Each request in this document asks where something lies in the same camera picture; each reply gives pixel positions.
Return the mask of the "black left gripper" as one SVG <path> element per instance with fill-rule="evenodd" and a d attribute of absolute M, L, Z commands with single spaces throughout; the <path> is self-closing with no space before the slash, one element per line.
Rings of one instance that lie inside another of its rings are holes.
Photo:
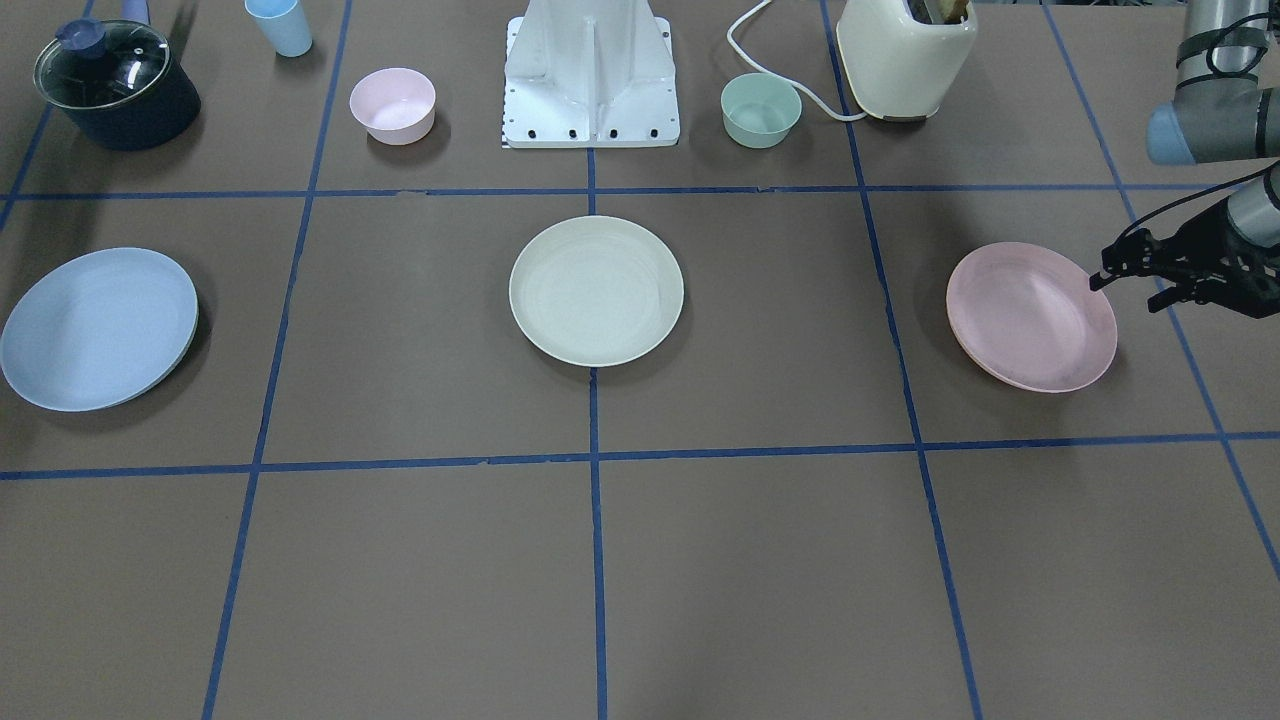
<path fill-rule="evenodd" d="M 1102 249 L 1101 270 L 1088 286 L 1100 292 L 1117 279 L 1156 275 L 1166 287 L 1148 299 L 1152 314 L 1190 302 L 1263 319 L 1279 310 L 1277 255 L 1277 243 L 1248 240 L 1222 200 L 1167 238 L 1151 232 L 1119 236 Z"/>

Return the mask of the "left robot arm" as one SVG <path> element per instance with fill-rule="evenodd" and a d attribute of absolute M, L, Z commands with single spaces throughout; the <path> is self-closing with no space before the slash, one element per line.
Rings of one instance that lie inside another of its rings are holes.
<path fill-rule="evenodd" d="M 1279 96 L 1258 68 L 1275 46 L 1275 1 L 1190 1 L 1178 46 L 1172 99 L 1149 115 L 1152 163 L 1189 167 L 1266 159 L 1268 167 L 1222 184 L 1225 197 L 1167 238 L 1133 222 L 1101 254 L 1092 291 L 1128 277 L 1165 287 L 1147 305 L 1217 305 L 1254 319 L 1279 310 Z"/>

